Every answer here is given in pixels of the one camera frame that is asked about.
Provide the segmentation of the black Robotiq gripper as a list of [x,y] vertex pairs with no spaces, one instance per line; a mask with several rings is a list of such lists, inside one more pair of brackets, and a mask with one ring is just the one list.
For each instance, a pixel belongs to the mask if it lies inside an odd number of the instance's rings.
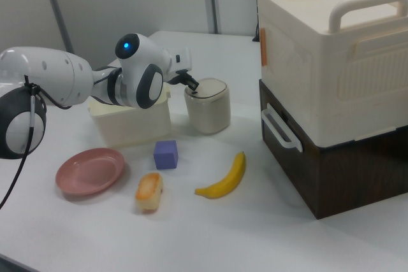
[[169,83],[185,83],[189,89],[195,91],[199,83],[188,74],[188,70],[182,69],[175,72],[175,76],[169,80]]

